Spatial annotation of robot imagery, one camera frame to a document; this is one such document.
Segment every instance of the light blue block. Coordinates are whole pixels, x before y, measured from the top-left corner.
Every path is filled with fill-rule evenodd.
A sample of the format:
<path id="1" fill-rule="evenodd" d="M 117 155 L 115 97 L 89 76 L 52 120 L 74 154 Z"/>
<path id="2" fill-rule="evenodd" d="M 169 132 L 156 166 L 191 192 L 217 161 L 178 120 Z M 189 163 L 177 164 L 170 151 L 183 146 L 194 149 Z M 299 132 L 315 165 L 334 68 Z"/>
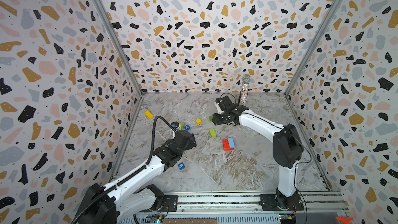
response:
<path id="1" fill-rule="evenodd" d="M 184 166 L 183 163 L 179 163 L 179 164 L 178 164 L 178 167 L 180 168 L 180 170 L 182 170 L 183 168 L 185 168 L 185 166 Z"/>
<path id="2" fill-rule="evenodd" d="M 235 148 L 235 143 L 233 138 L 228 138 L 228 144 L 230 148 Z"/>

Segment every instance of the black mounting plate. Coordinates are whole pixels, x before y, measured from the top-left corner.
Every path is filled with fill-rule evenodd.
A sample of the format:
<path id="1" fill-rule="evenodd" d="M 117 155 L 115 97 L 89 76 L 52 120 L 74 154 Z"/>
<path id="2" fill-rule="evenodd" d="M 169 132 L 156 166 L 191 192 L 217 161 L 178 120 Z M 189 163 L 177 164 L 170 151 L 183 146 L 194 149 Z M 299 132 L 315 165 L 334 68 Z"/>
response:
<path id="1" fill-rule="evenodd" d="M 163 210 L 162 214 L 167 212 L 176 212 L 178 204 L 178 195 L 164 195 L 163 196 Z M 151 212 L 149 209 L 142 210 L 140 212 Z"/>
<path id="2" fill-rule="evenodd" d="M 276 197 L 276 194 L 262 194 L 262 195 L 260 195 L 259 204 L 263 208 L 263 211 L 281 211 L 281 209 L 278 208 L 278 206 L 277 206 L 275 197 Z M 301 200 L 301 197 L 299 195 L 294 200 L 294 204 L 296 204 L 296 210 L 304 210 L 304 206 L 302 204 L 302 200 Z M 291 208 L 287 209 L 286 211 L 294 211 L 294 210 L 295 210 L 295 208 L 291 207 Z"/>

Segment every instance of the terrazzo pattern wall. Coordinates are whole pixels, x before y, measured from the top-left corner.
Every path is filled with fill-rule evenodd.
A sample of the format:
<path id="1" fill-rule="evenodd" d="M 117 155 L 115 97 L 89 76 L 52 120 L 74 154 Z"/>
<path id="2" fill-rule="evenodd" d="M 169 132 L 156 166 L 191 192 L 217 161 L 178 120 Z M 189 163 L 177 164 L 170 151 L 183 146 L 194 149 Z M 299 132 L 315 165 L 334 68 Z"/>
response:
<path id="1" fill-rule="evenodd" d="M 0 222 L 69 223 L 135 92 L 91 0 L 0 0 Z"/>
<path id="2" fill-rule="evenodd" d="M 103 0 L 142 90 L 281 92 L 333 0 Z"/>
<path id="3" fill-rule="evenodd" d="M 356 223 L 398 220 L 397 8 L 344 0 L 289 95 Z"/>

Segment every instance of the microphone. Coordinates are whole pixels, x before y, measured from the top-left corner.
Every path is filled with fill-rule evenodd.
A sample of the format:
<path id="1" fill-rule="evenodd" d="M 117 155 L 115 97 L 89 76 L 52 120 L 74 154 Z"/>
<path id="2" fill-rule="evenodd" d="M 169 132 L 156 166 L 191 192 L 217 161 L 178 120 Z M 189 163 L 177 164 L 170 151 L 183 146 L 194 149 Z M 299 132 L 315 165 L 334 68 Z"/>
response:
<path id="1" fill-rule="evenodd" d="M 240 91 L 240 96 L 239 96 L 239 104 L 240 105 L 245 105 L 246 104 L 246 97 L 248 95 L 248 89 L 249 89 L 249 82 L 251 80 L 250 75 L 244 74 L 242 77 L 242 90 Z"/>

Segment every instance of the marble floor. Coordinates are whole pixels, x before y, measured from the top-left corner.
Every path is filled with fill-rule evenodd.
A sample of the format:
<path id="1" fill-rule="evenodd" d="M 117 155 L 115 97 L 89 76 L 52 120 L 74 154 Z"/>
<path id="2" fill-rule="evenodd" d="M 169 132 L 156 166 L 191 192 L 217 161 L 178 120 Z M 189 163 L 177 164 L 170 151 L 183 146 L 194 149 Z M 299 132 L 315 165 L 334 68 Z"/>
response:
<path id="1" fill-rule="evenodd" d="M 248 127 L 241 125 L 215 126 L 209 116 L 216 112 L 214 101 L 221 93 L 147 93 L 127 144 L 118 175 L 129 172 L 146 160 L 152 134 L 153 121 L 144 112 L 160 115 L 170 123 L 189 125 L 195 134 L 197 147 L 185 151 L 179 162 L 185 168 L 169 168 L 154 183 L 164 192 L 170 191 L 251 191 L 271 190 L 278 186 L 279 168 L 272 157 L 272 143 Z M 246 106 L 274 122 L 293 123 L 292 113 L 279 93 L 250 93 Z M 214 128 L 217 137 L 212 138 L 209 129 Z M 157 121 L 155 148 L 172 137 L 172 131 L 161 120 Z M 235 150 L 225 152 L 222 140 L 233 138 Z M 303 153 L 303 161 L 309 159 Z M 299 189 L 325 189 L 323 179 L 313 162 L 299 166 Z"/>

